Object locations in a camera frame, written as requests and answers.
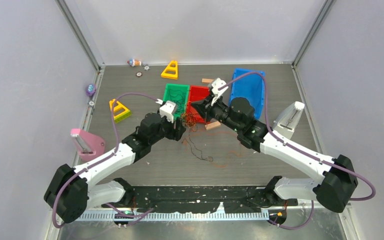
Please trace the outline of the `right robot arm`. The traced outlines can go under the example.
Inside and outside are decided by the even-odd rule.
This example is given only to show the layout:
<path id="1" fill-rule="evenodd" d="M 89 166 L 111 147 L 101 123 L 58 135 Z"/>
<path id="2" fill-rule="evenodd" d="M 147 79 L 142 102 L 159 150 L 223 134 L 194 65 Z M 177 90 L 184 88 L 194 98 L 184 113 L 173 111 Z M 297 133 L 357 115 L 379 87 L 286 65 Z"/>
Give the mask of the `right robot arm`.
<path id="1" fill-rule="evenodd" d="M 210 96 L 191 103 L 205 120 L 216 120 L 237 133 L 239 142 L 248 149 L 275 157 L 306 174 L 307 178 L 274 177 L 265 192 L 271 205 L 283 200 L 303 199 L 319 202 L 326 209 L 341 213 L 358 186 L 352 173 L 352 161 L 312 151 L 287 139 L 254 117 L 254 108 L 246 98 L 235 98 L 231 105 L 222 99 L 212 102 Z"/>

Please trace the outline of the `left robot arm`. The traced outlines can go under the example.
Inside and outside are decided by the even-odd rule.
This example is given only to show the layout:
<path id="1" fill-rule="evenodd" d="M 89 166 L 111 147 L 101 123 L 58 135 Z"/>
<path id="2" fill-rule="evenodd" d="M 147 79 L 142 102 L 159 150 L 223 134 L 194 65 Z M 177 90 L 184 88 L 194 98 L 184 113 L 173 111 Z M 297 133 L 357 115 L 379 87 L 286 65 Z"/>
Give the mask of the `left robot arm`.
<path id="1" fill-rule="evenodd" d="M 180 118 L 170 122 L 158 113 L 148 113 L 135 131 L 110 151 L 81 165 L 58 167 L 43 197 L 52 209 L 54 226 L 62 227 L 57 217 L 69 224 L 85 210 L 103 204 L 118 203 L 128 207 L 134 199 L 132 187 L 122 178 L 105 184 L 101 184 L 101 180 L 145 157 L 158 141 L 179 141 L 185 131 Z"/>

